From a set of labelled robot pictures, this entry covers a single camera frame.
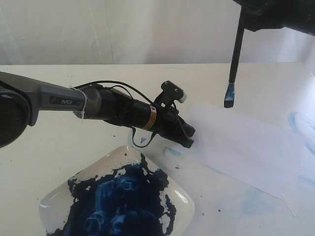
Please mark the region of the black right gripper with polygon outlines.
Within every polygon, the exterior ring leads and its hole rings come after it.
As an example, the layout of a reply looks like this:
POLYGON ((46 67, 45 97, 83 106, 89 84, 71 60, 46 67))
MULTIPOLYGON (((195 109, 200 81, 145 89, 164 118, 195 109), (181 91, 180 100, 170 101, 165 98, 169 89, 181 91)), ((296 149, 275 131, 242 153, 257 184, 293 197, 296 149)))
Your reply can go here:
POLYGON ((315 33, 314 0, 236 0, 245 29, 250 31, 289 28, 315 33))

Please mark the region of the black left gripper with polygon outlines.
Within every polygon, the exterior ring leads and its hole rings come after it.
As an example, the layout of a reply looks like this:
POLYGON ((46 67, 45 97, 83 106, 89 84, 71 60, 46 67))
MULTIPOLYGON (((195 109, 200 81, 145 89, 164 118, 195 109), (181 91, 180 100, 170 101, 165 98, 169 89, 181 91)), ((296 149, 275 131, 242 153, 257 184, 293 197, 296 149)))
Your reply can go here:
POLYGON ((152 127, 152 131, 159 134, 161 137, 180 144, 185 148, 191 148, 195 134, 195 128, 187 124, 177 111, 168 110, 163 107, 155 106, 157 110, 157 118, 152 127))

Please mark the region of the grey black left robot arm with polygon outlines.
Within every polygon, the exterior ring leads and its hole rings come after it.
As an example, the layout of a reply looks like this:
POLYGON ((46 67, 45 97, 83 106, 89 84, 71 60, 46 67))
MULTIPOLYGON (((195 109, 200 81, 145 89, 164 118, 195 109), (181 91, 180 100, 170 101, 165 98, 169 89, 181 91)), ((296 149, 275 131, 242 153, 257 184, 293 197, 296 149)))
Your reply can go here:
POLYGON ((195 129, 180 116, 175 102, 184 91, 171 81, 161 85, 154 101, 131 95, 133 87, 118 81, 95 81, 73 88, 2 72, 0 74, 0 145, 15 141, 27 126, 34 126, 40 111, 71 111, 78 118, 102 120, 176 142, 193 144, 195 129))

